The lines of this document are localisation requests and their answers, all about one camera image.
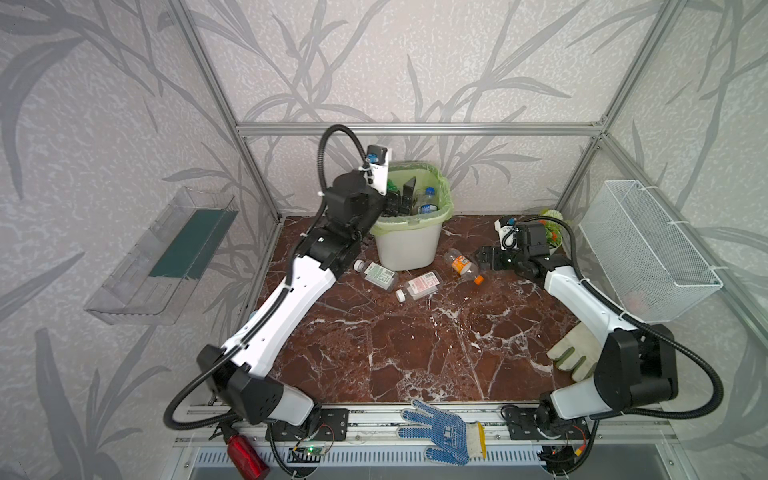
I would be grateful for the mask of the clear bottle orange label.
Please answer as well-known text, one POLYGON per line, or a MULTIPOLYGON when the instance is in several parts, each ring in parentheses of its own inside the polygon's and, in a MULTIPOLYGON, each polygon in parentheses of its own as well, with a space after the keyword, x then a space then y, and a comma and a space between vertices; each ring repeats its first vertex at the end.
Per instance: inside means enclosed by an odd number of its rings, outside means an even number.
POLYGON ((484 282, 485 278, 479 267, 459 250, 451 248, 444 253, 443 258, 458 275, 460 282, 472 282, 476 285, 484 282))

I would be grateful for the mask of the small bottle blue label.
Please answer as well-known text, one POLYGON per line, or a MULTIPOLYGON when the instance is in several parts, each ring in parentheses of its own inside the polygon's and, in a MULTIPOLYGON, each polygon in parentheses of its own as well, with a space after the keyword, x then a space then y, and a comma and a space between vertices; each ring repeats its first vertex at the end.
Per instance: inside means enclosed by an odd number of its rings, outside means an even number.
POLYGON ((437 192, 433 187, 427 187, 419 196, 417 202, 417 214, 429 214, 439 210, 437 205, 437 192))

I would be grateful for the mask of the clear bottle pink label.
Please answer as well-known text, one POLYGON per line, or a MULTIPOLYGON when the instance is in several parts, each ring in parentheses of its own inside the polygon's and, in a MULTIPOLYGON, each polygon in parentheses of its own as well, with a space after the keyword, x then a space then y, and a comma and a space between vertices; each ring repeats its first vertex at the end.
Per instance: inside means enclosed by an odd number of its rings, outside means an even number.
POLYGON ((432 271, 406 281, 395 291, 395 296, 399 303, 416 301, 436 293, 440 285, 440 277, 432 271))

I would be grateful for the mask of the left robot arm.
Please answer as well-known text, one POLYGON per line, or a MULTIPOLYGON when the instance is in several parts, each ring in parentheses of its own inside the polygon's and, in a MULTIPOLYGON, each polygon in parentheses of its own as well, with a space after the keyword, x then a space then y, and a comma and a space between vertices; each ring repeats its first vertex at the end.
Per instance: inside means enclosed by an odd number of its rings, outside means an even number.
POLYGON ((321 204, 308 230, 290 252, 284 279, 246 324, 222 346, 198 354, 200 374, 169 403, 164 425, 174 431, 245 421, 282 422, 311 435, 319 427, 321 406, 303 391, 270 378, 272 366, 303 317, 352 266, 363 242, 385 210, 390 151, 363 147, 353 130, 329 126, 318 143, 321 204), (350 138, 361 158, 358 168, 327 182, 325 150, 336 133, 350 138), (175 419, 181 403, 206 385, 226 405, 225 414, 203 420, 175 419))

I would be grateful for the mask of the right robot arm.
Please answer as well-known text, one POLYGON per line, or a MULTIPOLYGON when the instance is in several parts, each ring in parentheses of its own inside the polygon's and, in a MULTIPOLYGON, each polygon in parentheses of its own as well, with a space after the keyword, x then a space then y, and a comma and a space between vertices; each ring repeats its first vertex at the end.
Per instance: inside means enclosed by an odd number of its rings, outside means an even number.
POLYGON ((598 361, 591 377, 542 396, 540 423, 639 415, 690 420, 716 411, 724 387, 716 370, 700 355, 680 344, 662 325, 633 316, 601 292, 582 273, 576 254, 552 253, 546 240, 548 216, 522 217, 509 229, 514 242, 478 248, 474 257, 490 270, 512 270, 538 283, 566 306, 597 341, 598 361), (678 396, 677 357, 696 364, 712 385, 710 398, 684 411, 662 411, 655 404, 678 396))

